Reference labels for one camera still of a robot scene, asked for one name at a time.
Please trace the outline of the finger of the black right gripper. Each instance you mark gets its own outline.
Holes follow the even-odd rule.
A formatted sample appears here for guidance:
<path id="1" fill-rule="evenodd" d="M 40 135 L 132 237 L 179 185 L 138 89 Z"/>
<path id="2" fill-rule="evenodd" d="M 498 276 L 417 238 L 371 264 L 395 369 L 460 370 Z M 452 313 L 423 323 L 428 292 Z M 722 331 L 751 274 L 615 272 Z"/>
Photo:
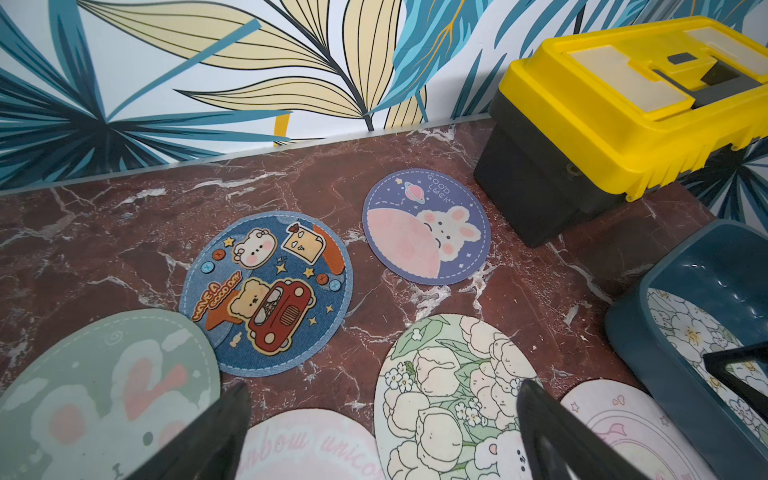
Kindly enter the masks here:
<path id="1" fill-rule="evenodd" d="M 767 342 L 708 353 L 703 356 L 706 370 L 744 400 L 763 420 L 766 420 L 767 395 L 750 386 L 746 380 L 741 380 L 735 374 L 727 371 L 727 366 L 731 364 L 751 360 L 767 361 Z"/>

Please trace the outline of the green tulip bunny coaster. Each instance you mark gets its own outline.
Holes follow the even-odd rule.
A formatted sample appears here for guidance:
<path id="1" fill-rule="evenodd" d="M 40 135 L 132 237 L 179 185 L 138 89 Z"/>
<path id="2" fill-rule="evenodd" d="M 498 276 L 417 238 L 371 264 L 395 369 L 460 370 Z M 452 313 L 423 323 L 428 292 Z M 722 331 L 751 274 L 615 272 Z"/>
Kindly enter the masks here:
<path id="1" fill-rule="evenodd" d="M 386 355 L 374 435 L 388 479 L 529 479 L 517 399 L 538 375 L 524 353 L 477 318 L 414 323 Z"/>

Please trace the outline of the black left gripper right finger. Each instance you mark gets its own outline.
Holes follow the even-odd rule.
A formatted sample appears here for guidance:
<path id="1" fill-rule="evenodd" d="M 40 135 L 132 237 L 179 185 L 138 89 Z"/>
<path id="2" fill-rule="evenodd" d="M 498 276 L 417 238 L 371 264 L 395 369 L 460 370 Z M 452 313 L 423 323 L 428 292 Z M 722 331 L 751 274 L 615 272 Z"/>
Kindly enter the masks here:
<path id="1" fill-rule="evenodd" d="M 611 449 L 533 380 L 517 398 L 520 432 L 534 479 L 642 479 Z"/>

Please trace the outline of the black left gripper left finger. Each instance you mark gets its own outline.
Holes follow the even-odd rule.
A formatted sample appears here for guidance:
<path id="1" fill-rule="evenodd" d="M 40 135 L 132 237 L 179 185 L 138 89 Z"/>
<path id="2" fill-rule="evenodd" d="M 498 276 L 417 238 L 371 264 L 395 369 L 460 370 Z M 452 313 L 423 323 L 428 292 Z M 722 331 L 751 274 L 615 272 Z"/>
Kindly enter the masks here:
<path id="1" fill-rule="evenodd" d="M 233 479 L 249 429 L 251 396 L 243 382 L 222 396 L 130 474 L 132 479 Z"/>

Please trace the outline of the pink ring bunny coaster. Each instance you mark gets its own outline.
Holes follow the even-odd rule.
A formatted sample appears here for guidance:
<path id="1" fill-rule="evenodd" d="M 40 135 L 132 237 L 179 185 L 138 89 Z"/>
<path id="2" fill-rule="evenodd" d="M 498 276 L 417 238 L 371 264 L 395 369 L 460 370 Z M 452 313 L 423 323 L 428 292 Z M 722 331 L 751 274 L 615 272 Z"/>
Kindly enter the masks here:
<path id="1" fill-rule="evenodd" d="M 589 380 L 565 394 L 561 404 L 650 479 L 717 477 L 656 401 L 637 388 Z"/>

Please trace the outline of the teal plastic storage tray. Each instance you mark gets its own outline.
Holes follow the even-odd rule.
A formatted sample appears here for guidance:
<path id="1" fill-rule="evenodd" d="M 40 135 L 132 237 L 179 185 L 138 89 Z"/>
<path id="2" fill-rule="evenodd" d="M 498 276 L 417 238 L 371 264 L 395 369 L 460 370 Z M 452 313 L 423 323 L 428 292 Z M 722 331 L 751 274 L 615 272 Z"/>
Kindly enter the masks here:
<path id="1" fill-rule="evenodd" d="M 764 479 L 762 444 L 666 340 L 646 294 L 660 289 L 705 310 L 743 346 L 767 339 L 767 237 L 718 220 L 662 258 L 609 309 L 611 346 L 722 479 Z"/>

